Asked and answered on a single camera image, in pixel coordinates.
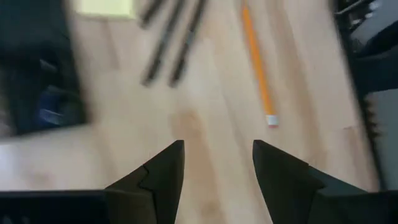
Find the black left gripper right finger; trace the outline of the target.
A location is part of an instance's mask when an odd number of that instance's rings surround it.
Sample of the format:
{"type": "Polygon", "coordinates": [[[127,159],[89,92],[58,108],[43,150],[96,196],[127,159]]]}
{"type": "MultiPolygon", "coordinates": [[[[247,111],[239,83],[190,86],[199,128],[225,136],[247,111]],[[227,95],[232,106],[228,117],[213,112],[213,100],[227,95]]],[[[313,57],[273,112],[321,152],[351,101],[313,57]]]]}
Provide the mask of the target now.
{"type": "Polygon", "coordinates": [[[273,224],[332,224],[323,197],[366,193],[263,140],[253,141],[252,160],[273,224]]]}

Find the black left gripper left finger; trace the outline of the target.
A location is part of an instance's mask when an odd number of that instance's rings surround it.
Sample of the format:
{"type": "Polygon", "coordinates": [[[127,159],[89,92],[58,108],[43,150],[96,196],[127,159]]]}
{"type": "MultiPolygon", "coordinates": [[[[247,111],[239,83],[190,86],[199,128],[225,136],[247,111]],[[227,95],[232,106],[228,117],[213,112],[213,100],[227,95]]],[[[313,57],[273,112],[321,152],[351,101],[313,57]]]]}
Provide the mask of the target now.
{"type": "Polygon", "coordinates": [[[110,224],[175,224],[185,167],[184,141],[105,188],[110,224]]]}

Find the yellow pencil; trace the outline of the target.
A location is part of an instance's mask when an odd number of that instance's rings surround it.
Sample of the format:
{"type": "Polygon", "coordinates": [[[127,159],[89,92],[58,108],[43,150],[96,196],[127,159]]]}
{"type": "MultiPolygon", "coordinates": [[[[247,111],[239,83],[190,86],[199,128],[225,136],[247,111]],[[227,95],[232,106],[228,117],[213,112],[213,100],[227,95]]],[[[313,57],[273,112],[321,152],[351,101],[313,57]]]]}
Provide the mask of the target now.
{"type": "Polygon", "coordinates": [[[266,71],[262,62],[261,50],[250,14],[248,0],[241,0],[241,19],[267,125],[270,128],[276,128],[279,122],[267,87],[266,71]]]}

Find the yellow sticky note pad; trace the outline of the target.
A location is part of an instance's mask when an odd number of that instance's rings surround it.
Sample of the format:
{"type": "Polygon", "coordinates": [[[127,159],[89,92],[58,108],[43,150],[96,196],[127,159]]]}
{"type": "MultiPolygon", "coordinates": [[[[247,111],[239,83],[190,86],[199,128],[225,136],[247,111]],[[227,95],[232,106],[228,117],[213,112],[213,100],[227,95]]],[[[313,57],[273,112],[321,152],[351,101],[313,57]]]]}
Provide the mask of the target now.
{"type": "Polygon", "coordinates": [[[73,0],[77,13],[93,17],[134,19],[134,0],[73,0]]]}

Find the black mesh desk organizer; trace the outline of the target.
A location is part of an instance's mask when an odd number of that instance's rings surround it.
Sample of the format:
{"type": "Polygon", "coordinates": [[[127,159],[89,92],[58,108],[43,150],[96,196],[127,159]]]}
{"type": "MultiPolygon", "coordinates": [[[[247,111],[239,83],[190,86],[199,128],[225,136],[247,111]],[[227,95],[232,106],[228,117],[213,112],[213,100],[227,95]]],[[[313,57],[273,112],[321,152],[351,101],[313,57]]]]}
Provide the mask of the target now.
{"type": "Polygon", "coordinates": [[[87,121],[65,0],[0,0],[0,138],[87,121]]]}

